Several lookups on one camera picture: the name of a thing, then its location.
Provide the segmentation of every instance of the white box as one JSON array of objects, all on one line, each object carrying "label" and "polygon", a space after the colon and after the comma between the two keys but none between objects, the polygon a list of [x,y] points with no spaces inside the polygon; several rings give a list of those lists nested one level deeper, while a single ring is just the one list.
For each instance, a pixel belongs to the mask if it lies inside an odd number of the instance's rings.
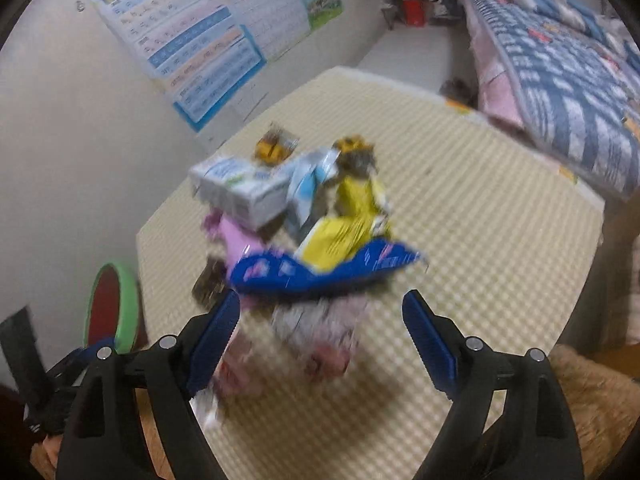
[{"label": "white box", "polygon": [[234,156],[214,155],[189,170],[194,195],[257,231],[287,206],[290,177]]}]

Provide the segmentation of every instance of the checkered tablecloth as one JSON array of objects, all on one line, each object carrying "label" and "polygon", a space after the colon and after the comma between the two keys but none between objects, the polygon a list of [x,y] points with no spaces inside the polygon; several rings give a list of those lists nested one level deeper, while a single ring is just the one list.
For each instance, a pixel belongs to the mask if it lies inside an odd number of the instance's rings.
[{"label": "checkered tablecloth", "polygon": [[[242,314],[264,394],[231,400],[207,439],[232,480],[410,479],[450,403],[432,387],[404,328],[404,293],[418,289],[437,314],[496,350],[549,351],[590,268],[602,201],[478,115],[354,70],[325,72],[222,150],[250,156],[273,120],[300,136],[299,153],[353,134],[374,142],[394,233],[427,253],[431,266],[413,265],[370,290],[356,359],[332,383],[297,380],[270,313]],[[201,313],[191,287],[207,253],[223,254],[200,231],[205,213],[184,182],[138,234],[151,341]],[[292,247],[284,232],[273,243]]]}]

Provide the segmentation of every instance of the blue and white quilt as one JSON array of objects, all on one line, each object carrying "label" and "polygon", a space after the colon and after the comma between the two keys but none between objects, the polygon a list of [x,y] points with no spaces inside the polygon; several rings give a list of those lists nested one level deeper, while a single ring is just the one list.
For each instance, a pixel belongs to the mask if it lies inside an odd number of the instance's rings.
[{"label": "blue and white quilt", "polygon": [[573,0],[471,0],[489,28],[529,135],[601,189],[640,186],[640,53]]}]

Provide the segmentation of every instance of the floor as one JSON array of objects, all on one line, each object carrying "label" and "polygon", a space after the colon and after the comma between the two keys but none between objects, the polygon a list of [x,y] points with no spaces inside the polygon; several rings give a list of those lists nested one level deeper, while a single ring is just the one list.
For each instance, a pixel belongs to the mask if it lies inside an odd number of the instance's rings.
[{"label": "floor", "polygon": [[478,87],[466,23],[422,28],[396,23],[359,63],[358,68],[438,92],[454,76]]}]

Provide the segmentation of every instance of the educational wall chart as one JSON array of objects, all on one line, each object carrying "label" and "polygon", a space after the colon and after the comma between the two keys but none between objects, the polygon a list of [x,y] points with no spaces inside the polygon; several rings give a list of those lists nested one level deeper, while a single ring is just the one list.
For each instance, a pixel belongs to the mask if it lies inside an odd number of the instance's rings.
[{"label": "educational wall chart", "polygon": [[92,0],[199,131],[263,67],[342,12],[340,0]]}]

